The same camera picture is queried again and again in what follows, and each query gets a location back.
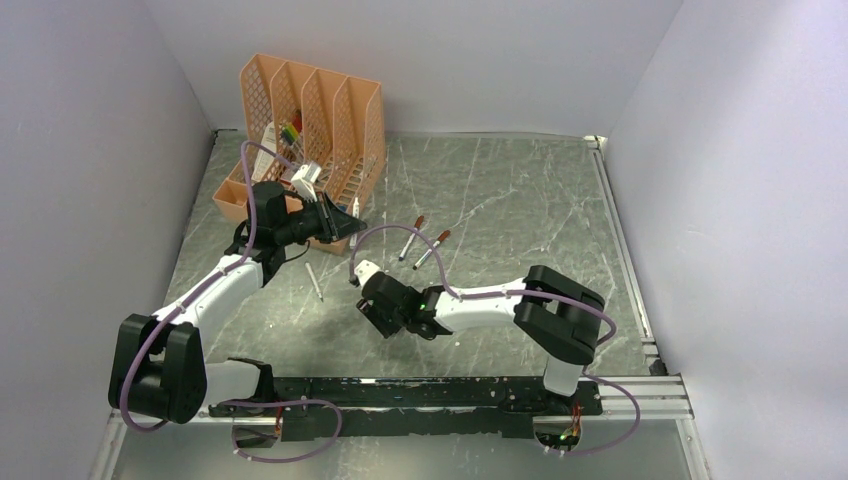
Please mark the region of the orange plastic file organizer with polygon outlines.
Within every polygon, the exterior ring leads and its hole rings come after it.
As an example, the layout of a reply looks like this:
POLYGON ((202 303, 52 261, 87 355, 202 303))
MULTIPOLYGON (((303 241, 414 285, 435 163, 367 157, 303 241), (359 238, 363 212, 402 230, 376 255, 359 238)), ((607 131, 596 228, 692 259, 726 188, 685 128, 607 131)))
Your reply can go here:
POLYGON ((249 168, 235 166, 213 196, 223 216, 237 224, 247 217, 247 185, 264 128, 276 130, 276 166, 263 180, 291 189, 290 179, 301 165, 315 162, 321 174, 317 192, 326 193, 342 209, 359 198, 360 215, 386 164, 382 86, 279 57, 256 54, 240 73, 249 168), (287 146, 281 127, 295 115, 302 118, 299 142, 287 146))

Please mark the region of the aluminium frame rail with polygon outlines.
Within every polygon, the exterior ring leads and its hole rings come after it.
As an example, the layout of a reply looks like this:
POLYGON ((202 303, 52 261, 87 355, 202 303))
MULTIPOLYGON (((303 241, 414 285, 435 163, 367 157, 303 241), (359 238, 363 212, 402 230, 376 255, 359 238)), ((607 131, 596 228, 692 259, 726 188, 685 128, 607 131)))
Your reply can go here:
MULTIPOLYGON (((578 415, 576 417, 538 417, 537 423, 568 422, 572 419, 594 419, 596 417, 607 417, 611 419, 629 420, 636 417, 643 419, 674 418, 676 416, 687 416, 691 408, 686 397, 686 391, 682 381, 674 377, 624 377, 618 379, 590 380, 597 383, 603 411, 598 416, 578 415)), ((246 401, 232 401, 227 406, 248 407, 256 406, 266 408, 269 402, 249 403, 246 401)), ((217 421, 230 420, 235 424, 247 424, 250 426, 268 425, 268 420, 212 418, 209 415, 211 407, 200 410, 191 419, 195 421, 217 421)))

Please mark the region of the thin white pen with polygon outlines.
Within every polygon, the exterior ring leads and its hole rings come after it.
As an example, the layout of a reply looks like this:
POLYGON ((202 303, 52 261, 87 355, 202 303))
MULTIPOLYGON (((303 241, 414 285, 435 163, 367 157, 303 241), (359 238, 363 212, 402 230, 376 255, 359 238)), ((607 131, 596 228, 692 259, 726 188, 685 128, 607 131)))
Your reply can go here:
POLYGON ((305 262, 305 268, 306 268, 307 274, 310 278, 310 281, 311 281, 311 283, 312 283, 312 285, 315 289, 317 297, 319 298, 319 300, 321 302, 324 302, 324 294, 323 294, 323 291, 322 291, 321 286, 319 284, 318 278, 315 274, 315 271, 314 271, 311 263, 306 261, 305 262))

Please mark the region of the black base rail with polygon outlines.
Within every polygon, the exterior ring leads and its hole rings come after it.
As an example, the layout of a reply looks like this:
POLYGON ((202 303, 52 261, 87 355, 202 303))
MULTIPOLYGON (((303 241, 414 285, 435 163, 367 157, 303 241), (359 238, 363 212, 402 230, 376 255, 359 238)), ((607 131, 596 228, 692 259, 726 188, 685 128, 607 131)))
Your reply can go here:
POLYGON ((342 437, 499 434, 531 439, 538 417, 598 416, 596 382, 574 394, 545 389, 539 376, 277 377, 266 408, 213 406, 212 418, 281 422, 284 441, 342 437))

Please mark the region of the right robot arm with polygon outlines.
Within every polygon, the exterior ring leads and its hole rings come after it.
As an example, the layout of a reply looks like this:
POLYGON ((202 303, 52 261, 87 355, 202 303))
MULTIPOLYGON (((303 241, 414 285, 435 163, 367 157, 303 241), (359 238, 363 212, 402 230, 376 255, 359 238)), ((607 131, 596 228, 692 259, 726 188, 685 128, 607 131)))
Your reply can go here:
POLYGON ((553 414, 565 413, 578 399, 605 309, 601 295, 542 265, 505 284, 450 294, 444 286, 419 291, 362 261, 350 283, 361 292, 357 309, 385 338, 401 330, 432 340, 474 328, 519 328, 548 355, 539 398, 553 414))

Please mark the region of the white paper booklet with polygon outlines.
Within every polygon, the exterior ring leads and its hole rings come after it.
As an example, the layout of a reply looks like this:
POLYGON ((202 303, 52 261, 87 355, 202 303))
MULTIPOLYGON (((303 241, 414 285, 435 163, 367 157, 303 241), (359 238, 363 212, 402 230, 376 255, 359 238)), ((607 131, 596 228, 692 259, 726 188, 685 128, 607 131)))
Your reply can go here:
POLYGON ((251 174, 251 180, 256 183, 262 181, 276 166, 276 130, 273 122, 269 122, 264 128, 259 148, 251 174))

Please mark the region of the white marker pen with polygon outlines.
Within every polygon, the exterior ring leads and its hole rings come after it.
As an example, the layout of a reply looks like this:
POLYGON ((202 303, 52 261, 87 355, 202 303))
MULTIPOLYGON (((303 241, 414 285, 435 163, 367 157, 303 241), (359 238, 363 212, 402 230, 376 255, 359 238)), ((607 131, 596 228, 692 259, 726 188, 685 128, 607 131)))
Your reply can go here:
POLYGON ((450 234, 451 234, 451 231, 450 231, 450 230, 444 230, 444 231, 443 231, 443 232, 442 232, 442 233, 441 233, 441 234, 437 237, 437 239, 433 242, 433 247, 432 247, 432 248, 428 248, 428 249, 427 249, 427 250, 426 250, 426 251, 425 251, 425 252, 421 255, 421 257, 420 257, 420 258, 419 258, 419 259, 418 259, 418 260, 417 260, 417 261, 413 264, 413 269, 414 269, 414 270, 418 270, 418 269, 419 269, 419 268, 420 268, 420 267, 421 267, 421 266, 422 266, 422 265, 423 265, 423 264, 427 261, 427 259, 428 259, 428 258, 429 258, 432 254, 433 254, 433 252, 434 252, 434 251, 438 248, 438 246, 439 246, 439 245, 440 245, 440 244, 441 244, 441 243, 442 243, 445 239, 447 239, 447 238, 450 236, 450 234))
POLYGON ((412 244, 413 244, 413 242, 416 238, 416 233, 420 230, 422 224, 424 223, 424 220, 425 220, 425 217, 423 215, 420 215, 416 219, 415 223, 413 224, 413 232, 408 236, 406 243, 404 244, 402 250, 400 251, 400 253, 398 255, 399 261, 404 261, 405 258, 408 256, 409 250, 410 250, 410 248, 411 248, 411 246, 412 246, 412 244))
MULTIPOLYGON (((353 199, 353 203, 352 203, 352 206, 351 206, 351 211, 350 211, 350 213, 351 213, 351 215, 352 215, 353 217, 355 217, 355 218, 359 218, 359 217, 360 217, 360 202, 359 202, 359 198, 358 198, 358 197, 355 197, 355 198, 353 199)), ((353 249, 353 248, 357 245, 357 242, 358 242, 358 234, 357 234, 357 233, 354 233, 354 234, 350 237, 350 239, 349 239, 349 246, 350 246, 350 248, 351 248, 351 249, 353 249)))

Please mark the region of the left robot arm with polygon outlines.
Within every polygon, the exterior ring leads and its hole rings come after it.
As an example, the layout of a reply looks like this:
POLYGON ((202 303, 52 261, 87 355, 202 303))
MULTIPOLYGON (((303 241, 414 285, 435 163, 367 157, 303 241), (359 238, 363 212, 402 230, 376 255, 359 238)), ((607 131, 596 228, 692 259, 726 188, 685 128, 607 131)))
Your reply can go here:
POLYGON ((275 181, 249 187, 247 218, 216 266, 177 300, 121 323, 108 401, 128 426, 143 428, 134 415, 185 424, 202 409, 232 401, 254 416, 273 409, 271 366, 235 357, 210 363, 212 343, 236 308, 287 263, 287 246, 332 244, 368 227, 324 192, 291 211, 287 202, 297 196, 275 181))

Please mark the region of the coloured markers in organizer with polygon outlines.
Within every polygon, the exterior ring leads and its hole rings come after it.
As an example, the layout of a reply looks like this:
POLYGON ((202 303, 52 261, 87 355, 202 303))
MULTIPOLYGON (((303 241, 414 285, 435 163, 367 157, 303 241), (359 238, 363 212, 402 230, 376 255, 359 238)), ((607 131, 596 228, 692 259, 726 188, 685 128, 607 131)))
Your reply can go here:
POLYGON ((287 146, 293 147, 299 142, 302 128, 302 118, 295 115, 281 127, 280 137, 287 146))

